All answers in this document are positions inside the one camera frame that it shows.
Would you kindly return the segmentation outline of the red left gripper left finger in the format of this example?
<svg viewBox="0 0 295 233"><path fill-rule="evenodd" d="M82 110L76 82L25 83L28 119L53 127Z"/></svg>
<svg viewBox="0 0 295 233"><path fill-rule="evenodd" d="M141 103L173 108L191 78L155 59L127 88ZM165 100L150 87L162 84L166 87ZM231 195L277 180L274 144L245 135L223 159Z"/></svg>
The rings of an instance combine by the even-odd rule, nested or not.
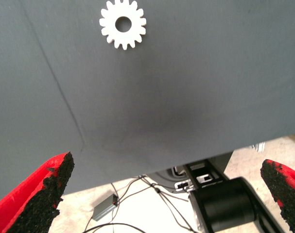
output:
<svg viewBox="0 0 295 233"><path fill-rule="evenodd" d="M74 169L70 152L52 157L0 200L0 233L47 233Z"/></svg>

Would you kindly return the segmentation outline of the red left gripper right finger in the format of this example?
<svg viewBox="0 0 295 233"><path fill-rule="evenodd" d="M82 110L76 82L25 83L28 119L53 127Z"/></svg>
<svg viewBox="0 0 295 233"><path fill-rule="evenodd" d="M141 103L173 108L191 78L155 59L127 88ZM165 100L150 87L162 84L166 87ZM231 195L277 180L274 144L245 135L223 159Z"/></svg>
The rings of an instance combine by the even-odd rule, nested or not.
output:
<svg viewBox="0 0 295 233"><path fill-rule="evenodd" d="M295 170L266 159L262 163L260 175L278 204L289 230L295 233Z"/></svg>

